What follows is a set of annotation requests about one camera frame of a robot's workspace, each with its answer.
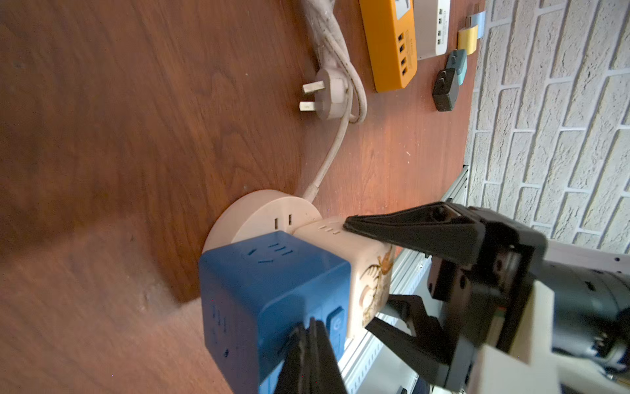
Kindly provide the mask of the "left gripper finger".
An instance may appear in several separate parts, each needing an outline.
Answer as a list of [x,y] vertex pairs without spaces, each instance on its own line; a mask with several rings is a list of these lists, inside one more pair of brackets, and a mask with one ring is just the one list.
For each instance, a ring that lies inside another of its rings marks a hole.
[[275,393],[347,393],[323,321],[300,323],[288,344]]

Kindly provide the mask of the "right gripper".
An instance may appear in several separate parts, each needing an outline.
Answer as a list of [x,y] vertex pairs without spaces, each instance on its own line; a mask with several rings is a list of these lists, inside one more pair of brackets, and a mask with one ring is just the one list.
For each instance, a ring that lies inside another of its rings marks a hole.
[[344,229],[431,256],[428,290],[440,322],[418,295],[390,295],[367,330],[427,383],[466,386],[485,342],[508,351],[546,252],[546,237],[487,208],[436,202],[395,213],[351,216]]

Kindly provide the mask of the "beige plug adapter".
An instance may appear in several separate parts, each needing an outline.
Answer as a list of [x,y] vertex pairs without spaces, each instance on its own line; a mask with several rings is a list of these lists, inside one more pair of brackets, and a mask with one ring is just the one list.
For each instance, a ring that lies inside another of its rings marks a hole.
[[344,229],[345,219],[323,219],[298,228],[294,236],[350,263],[347,338],[364,331],[390,295],[395,247]]

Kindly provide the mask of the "blue cube adapter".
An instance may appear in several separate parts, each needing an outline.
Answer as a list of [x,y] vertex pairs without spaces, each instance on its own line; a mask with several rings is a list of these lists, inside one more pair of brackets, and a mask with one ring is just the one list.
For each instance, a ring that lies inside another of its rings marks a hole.
[[323,322],[345,351],[351,265],[283,231],[203,252],[205,346],[234,393],[270,393],[299,323]]

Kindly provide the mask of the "round white socket base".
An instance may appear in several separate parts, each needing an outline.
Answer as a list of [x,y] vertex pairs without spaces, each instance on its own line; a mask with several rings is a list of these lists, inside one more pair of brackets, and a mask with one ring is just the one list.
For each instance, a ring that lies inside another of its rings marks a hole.
[[236,200],[213,224],[203,252],[266,235],[294,233],[322,219],[308,200],[278,190],[257,190]]

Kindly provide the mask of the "black charger plug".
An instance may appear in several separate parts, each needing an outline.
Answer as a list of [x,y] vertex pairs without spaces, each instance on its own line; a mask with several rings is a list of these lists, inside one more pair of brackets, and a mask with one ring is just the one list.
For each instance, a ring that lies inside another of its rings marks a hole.
[[440,70],[432,90],[432,97],[438,112],[450,112],[454,109],[459,96],[459,82],[455,68]]

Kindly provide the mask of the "teal USB charger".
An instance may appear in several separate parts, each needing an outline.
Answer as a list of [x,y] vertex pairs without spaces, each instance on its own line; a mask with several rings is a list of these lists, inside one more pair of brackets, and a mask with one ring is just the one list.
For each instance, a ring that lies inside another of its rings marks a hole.
[[466,49],[456,49],[449,54],[446,69],[454,69],[458,85],[464,83],[468,70],[468,52]]

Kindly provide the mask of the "orange power strip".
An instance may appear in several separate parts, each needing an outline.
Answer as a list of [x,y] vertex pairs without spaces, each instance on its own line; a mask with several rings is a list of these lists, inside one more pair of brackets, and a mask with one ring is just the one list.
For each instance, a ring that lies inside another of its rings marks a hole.
[[418,70],[411,0],[360,0],[375,89],[378,93],[408,86]]

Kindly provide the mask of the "white power strip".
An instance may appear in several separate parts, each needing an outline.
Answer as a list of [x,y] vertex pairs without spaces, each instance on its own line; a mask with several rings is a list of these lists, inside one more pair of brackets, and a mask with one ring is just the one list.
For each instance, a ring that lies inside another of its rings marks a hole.
[[441,56],[448,46],[450,0],[415,0],[413,17],[419,60]]

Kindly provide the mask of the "light blue charger plug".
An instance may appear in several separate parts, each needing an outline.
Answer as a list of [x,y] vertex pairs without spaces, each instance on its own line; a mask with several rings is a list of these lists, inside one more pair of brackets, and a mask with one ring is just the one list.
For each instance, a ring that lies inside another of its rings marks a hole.
[[467,17],[467,28],[477,28],[477,38],[482,39],[485,33],[486,12],[480,11]]

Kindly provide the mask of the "yellow charger plug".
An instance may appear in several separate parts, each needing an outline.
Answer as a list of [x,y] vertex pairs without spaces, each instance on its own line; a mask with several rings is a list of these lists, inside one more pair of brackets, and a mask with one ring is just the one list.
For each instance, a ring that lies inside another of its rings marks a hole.
[[457,49],[464,50],[467,55],[477,51],[478,25],[470,26],[458,31]]

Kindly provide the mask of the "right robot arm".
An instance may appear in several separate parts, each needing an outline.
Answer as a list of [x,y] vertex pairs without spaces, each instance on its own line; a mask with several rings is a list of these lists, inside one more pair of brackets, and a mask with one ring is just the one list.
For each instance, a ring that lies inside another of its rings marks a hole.
[[536,282],[553,291],[551,348],[598,364],[609,374],[629,369],[629,277],[607,268],[594,251],[577,266],[575,249],[561,260],[545,255],[549,241],[488,208],[436,202],[396,213],[353,216],[347,231],[432,258],[428,290],[443,304],[428,314],[421,297],[391,295],[385,313],[402,319],[402,332],[380,318],[369,332],[426,383],[449,390],[469,382],[479,349],[508,351]]

